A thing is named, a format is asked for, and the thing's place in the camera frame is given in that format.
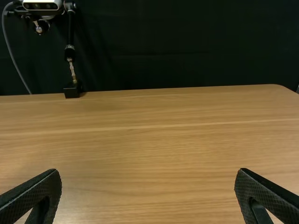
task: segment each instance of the wood grain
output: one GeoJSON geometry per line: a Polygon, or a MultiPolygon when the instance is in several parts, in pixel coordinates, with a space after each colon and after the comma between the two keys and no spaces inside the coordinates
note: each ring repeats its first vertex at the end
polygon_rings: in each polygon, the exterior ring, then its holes
{"type": "Polygon", "coordinates": [[[278,85],[0,97],[0,193],[57,168],[55,224],[240,224],[249,168],[299,194],[299,95],[278,85]]]}

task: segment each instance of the black base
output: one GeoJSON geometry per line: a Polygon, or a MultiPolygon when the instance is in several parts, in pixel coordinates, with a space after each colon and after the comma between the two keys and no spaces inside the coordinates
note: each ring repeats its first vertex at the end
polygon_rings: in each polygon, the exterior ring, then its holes
{"type": "Polygon", "coordinates": [[[68,83],[66,87],[64,87],[64,96],[66,99],[79,98],[82,92],[82,83],[80,81],[76,84],[68,83]]]}

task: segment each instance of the camera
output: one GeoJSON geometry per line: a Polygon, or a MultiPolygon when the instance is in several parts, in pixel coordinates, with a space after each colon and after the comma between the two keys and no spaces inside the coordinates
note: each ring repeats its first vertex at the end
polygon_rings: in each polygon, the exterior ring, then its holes
{"type": "Polygon", "coordinates": [[[58,11],[62,0],[23,0],[23,7],[28,11],[58,11]]]}

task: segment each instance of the black curtain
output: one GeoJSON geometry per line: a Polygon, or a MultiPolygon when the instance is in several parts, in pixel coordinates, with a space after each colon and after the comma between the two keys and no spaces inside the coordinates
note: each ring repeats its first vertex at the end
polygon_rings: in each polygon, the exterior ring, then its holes
{"type": "MultiPolygon", "coordinates": [[[[0,0],[1,10],[9,2],[0,0]]],[[[76,0],[75,62],[86,91],[299,82],[299,1],[76,0]]],[[[7,34],[33,93],[71,81],[67,16],[38,36],[15,17],[7,34]]],[[[26,94],[0,35],[0,95],[26,94]]]]}

